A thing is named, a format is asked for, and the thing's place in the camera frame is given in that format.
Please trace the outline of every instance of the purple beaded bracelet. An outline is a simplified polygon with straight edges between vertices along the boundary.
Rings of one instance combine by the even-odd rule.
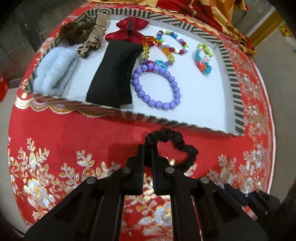
[[[142,86],[140,85],[139,77],[140,74],[143,72],[151,72],[149,70],[152,70],[153,73],[158,73],[159,75],[162,75],[164,78],[166,78],[171,88],[173,89],[174,93],[174,100],[170,103],[162,103],[161,101],[155,101],[151,99],[150,95],[146,95],[145,91],[142,90]],[[158,65],[155,65],[154,63],[149,63],[148,65],[142,64],[141,68],[137,68],[135,72],[132,75],[132,85],[135,87],[135,91],[138,93],[138,97],[142,98],[142,100],[148,104],[149,107],[155,107],[156,109],[175,109],[176,105],[180,104],[180,88],[178,87],[178,83],[175,81],[175,77],[170,75],[169,71],[165,71],[163,68],[161,68]]]

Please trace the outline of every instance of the multicolored bracelet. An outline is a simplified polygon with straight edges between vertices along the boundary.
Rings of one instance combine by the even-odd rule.
[[[142,98],[142,100],[148,104],[149,107],[155,107],[156,109],[175,109],[177,105],[180,104],[180,88],[178,87],[178,83],[175,81],[175,78],[171,76],[169,71],[165,71],[163,68],[161,68],[158,65],[155,65],[152,60],[149,60],[148,65],[145,64],[146,62],[143,62],[141,68],[137,68],[135,72],[132,75],[132,85],[135,88],[135,91],[138,93],[138,97]],[[161,101],[155,101],[151,99],[150,95],[147,95],[144,90],[142,90],[142,86],[140,85],[139,77],[140,74],[143,72],[153,72],[158,73],[159,75],[162,75],[164,78],[166,78],[174,93],[174,100],[170,103],[162,103]]]
[[[204,51],[206,56],[202,59],[200,57],[200,52]],[[195,64],[198,67],[198,69],[203,73],[203,74],[210,74],[212,71],[212,67],[209,64],[210,57],[212,57],[213,54],[211,54],[209,47],[206,44],[199,44],[197,46],[197,50],[195,53]]]
[[[153,43],[154,45],[158,46],[161,51],[166,55],[166,57],[168,58],[168,61],[164,62],[162,60],[157,60],[155,61],[155,64],[161,66],[162,68],[164,68],[165,70],[168,69],[168,67],[170,65],[172,65],[175,62],[175,57],[171,54],[171,52],[169,51],[169,49],[167,47],[165,47],[164,45],[161,44],[161,42],[159,42],[155,37],[153,36],[146,36],[146,38],[142,41],[142,45],[143,45],[143,58],[144,59],[148,59],[149,58],[149,42]]]
[[[182,55],[182,54],[184,54],[184,53],[186,53],[188,51],[188,45],[187,45],[187,43],[183,39],[181,39],[180,37],[178,37],[178,34],[175,34],[174,32],[170,32],[168,30],[165,32],[166,35],[170,35],[171,37],[173,37],[174,39],[176,39],[183,46],[183,49],[181,49],[181,50],[180,49],[175,49],[175,48],[171,47],[170,45],[166,44],[164,42],[164,40],[163,40],[163,34],[164,34],[163,31],[160,30],[157,33],[157,38],[156,39],[159,42],[161,42],[162,45],[166,46],[171,53],[174,52],[176,54]]]

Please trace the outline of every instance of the red round table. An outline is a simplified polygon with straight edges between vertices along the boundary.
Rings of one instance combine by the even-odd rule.
[[[9,126],[9,172],[15,200],[27,225],[38,221],[87,177],[103,178],[125,166],[144,137],[161,128],[151,123],[93,116],[73,108],[40,103],[23,90],[40,56],[58,36],[60,27],[88,9],[104,7],[144,8],[90,2],[82,5],[41,46],[17,92]],[[199,150],[196,162],[185,174],[194,178],[206,175],[216,184],[230,183],[244,193],[256,189],[269,192],[275,137],[262,78],[251,57],[228,37],[199,20],[183,19],[188,20],[222,40],[227,48],[242,92],[245,135],[225,138],[214,133],[177,129],[187,144]],[[158,148],[160,155],[168,157],[172,164],[186,158],[169,143],[160,143]],[[171,240],[170,197],[155,196],[151,171],[145,172],[144,194],[126,197],[120,238]]]

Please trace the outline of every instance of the red bow hair clip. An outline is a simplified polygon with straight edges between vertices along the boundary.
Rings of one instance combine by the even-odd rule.
[[[107,34],[105,36],[105,39],[107,41],[116,39],[141,44],[143,38],[146,36],[139,33],[138,30],[145,28],[148,25],[148,23],[149,22],[144,19],[128,17],[124,20],[119,21],[116,24],[116,26],[119,27],[120,30],[114,33]]]

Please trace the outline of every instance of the black velvet jewelry pillow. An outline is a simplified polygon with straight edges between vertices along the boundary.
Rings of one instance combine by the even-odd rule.
[[[131,104],[131,75],[142,45],[111,40],[86,95],[86,101],[119,108]]]

